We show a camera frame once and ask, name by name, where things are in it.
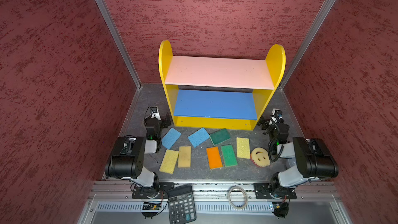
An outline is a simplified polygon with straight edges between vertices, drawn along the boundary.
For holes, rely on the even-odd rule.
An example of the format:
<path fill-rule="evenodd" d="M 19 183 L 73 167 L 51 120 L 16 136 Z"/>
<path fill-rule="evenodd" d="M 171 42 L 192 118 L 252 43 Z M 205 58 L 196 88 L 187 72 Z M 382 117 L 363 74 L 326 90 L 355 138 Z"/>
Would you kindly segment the dark green scouring sponge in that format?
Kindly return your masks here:
<path fill-rule="evenodd" d="M 209 135 L 211 142 L 214 146 L 217 146 L 225 141 L 228 141 L 231 137 L 227 129 L 221 129 Z"/>

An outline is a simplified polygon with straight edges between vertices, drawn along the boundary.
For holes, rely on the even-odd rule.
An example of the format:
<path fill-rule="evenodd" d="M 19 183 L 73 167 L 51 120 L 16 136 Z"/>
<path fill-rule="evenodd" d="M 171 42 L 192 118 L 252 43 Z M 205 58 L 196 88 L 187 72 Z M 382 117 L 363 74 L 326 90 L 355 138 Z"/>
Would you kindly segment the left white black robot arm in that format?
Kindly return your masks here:
<path fill-rule="evenodd" d="M 141 188 L 140 196 L 155 199 L 164 196 L 158 176 L 144 167 L 146 154 L 158 153 L 162 146 L 161 134 L 171 125 L 170 115 L 158 119 L 155 114 L 144 119 L 145 136 L 120 136 L 117 138 L 111 155 L 105 165 L 105 176 L 128 180 Z"/>

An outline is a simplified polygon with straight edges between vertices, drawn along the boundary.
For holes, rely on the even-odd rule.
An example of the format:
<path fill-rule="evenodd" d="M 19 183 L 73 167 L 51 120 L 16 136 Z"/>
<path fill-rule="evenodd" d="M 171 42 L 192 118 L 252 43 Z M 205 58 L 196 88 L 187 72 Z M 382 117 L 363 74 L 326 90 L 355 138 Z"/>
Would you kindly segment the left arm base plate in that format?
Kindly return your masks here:
<path fill-rule="evenodd" d="M 162 199 L 174 187 L 174 183 L 160 182 L 155 183 L 152 187 L 141 187 L 137 184 L 132 184 L 130 190 L 132 199 Z"/>

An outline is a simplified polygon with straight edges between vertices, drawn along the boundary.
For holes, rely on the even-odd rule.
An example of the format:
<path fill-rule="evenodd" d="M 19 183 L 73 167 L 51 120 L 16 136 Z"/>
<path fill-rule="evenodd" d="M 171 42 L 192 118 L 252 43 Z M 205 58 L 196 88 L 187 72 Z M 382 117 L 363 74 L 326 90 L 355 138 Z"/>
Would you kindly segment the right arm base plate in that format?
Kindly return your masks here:
<path fill-rule="evenodd" d="M 256 199 L 266 200 L 295 200 L 297 199 L 294 188 L 285 188 L 270 183 L 254 183 Z"/>

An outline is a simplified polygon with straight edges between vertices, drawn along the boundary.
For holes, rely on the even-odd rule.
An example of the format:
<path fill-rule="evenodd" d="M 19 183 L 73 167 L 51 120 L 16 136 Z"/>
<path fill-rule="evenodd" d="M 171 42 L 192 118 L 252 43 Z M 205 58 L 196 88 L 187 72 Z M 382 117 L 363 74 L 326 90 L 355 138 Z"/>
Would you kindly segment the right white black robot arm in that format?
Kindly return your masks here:
<path fill-rule="evenodd" d="M 258 125 L 269 136 L 269 143 L 267 149 L 258 147 L 251 152 L 252 162 L 264 168 L 279 159 L 287 159 L 293 165 L 275 173 L 268 183 L 255 183 L 257 199 L 296 199 L 299 185 L 338 176 L 338 164 L 322 139 L 293 137 L 288 142 L 289 126 L 278 115 L 271 115 L 270 119 L 261 117 Z"/>

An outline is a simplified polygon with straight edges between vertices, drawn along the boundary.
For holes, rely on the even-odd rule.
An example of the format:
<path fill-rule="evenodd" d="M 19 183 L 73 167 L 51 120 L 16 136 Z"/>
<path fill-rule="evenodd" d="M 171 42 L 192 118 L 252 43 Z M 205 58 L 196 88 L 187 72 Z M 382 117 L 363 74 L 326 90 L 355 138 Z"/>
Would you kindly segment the orange sponge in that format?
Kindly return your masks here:
<path fill-rule="evenodd" d="M 218 147 L 209 147 L 206 149 L 209 168 L 211 170 L 222 168 L 223 164 Z"/>

